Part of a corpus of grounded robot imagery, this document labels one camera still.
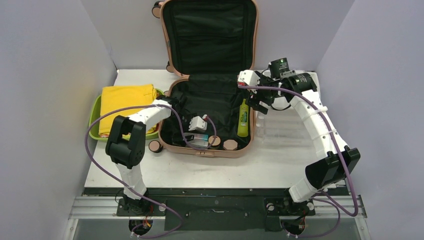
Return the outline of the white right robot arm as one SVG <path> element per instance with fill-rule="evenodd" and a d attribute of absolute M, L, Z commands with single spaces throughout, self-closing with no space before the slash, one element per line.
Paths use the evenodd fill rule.
<path fill-rule="evenodd" d="M 328 108 L 321 101 L 317 74 L 291 70 L 286 58 L 271 61 L 268 69 L 269 76 L 250 69 L 239 73 L 238 87 L 250 91 L 247 105 L 265 115 L 275 99 L 285 98 L 302 120 L 316 155 L 316 161 L 305 167 L 302 179 L 282 199 L 283 209 L 294 214 L 302 202 L 342 180 L 353 194 L 351 173 L 361 155 L 357 148 L 349 147 L 329 119 Z"/>

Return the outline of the yellow box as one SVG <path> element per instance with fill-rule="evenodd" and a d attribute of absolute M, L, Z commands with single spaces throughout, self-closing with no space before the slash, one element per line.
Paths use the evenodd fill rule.
<path fill-rule="evenodd" d="M 152 84 L 107 86 L 102 89 L 99 115 L 103 116 L 109 112 L 127 107 L 150 105 L 157 96 L 158 92 Z M 101 138 L 109 136 L 116 116 L 127 117 L 137 112 L 138 109 L 128 109 L 103 118 L 99 121 L 98 135 Z"/>

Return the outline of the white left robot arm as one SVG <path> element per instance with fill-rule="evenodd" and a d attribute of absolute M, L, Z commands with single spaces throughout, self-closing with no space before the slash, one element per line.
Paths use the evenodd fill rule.
<path fill-rule="evenodd" d="M 151 104 L 129 116 L 118 115 L 114 118 L 106 143 L 105 152 L 119 170 L 124 187 L 123 201 L 136 215 L 150 210 L 151 203 L 145 197 L 148 189 L 143 181 L 140 163 L 145 154 L 146 133 L 159 122 L 173 115 L 175 110 L 181 120 L 187 120 L 189 111 L 184 109 L 185 96 L 170 97 L 161 95 Z"/>

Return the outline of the green plastic tray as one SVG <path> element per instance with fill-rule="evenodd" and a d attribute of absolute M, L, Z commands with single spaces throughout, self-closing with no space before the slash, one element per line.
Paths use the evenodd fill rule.
<path fill-rule="evenodd" d="M 101 116 L 101 97 L 102 95 L 99 95 L 91 108 L 91 113 L 90 113 L 90 117 L 89 117 L 89 121 L 88 121 L 88 126 L 90 126 L 95 120 L 97 120 L 100 116 Z M 100 142 L 107 142 L 108 137 L 102 137 L 99 135 L 99 126 L 100 123 L 97 122 L 90 130 L 89 132 L 89 136 L 96 140 L 96 141 L 100 141 Z M 152 131 L 149 131 L 146 134 L 146 139 L 147 140 L 152 140 L 152 139 L 156 139 L 159 136 L 159 125 L 157 124 Z"/>

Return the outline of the white toothpaste box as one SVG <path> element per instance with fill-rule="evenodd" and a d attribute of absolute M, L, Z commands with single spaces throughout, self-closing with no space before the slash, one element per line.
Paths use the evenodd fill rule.
<path fill-rule="evenodd" d="M 185 132 L 184 137 L 195 148 L 206 148 L 209 145 L 209 136 L 207 134 Z"/>

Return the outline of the white plastic drawer organizer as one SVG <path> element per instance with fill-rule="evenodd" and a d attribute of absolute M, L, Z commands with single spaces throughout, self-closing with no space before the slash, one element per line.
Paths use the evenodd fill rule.
<path fill-rule="evenodd" d="M 278 97 L 267 114 L 255 113 L 254 140 L 268 148 L 312 147 L 313 142 L 301 118 L 285 97 Z"/>

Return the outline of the pink hard-shell suitcase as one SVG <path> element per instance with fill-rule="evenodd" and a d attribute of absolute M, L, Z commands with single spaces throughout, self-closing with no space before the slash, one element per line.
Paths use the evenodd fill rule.
<path fill-rule="evenodd" d="M 184 109 L 211 122 L 205 134 L 218 136 L 218 149 L 195 150 L 179 146 L 184 132 L 179 115 L 159 125 L 159 141 L 178 154 L 239 158 L 253 145 L 255 111 L 249 110 L 248 136 L 237 135 L 239 109 L 249 91 L 238 87 L 240 71 L 255 64 L 258 7 L 253 0 L 166 0 L 160 19 L 167 44 L 169 66 L 178 76 L 168 90 L 170 97 L 186 97 Z M 224 150 L 235 140 L 237 150 Z"/>

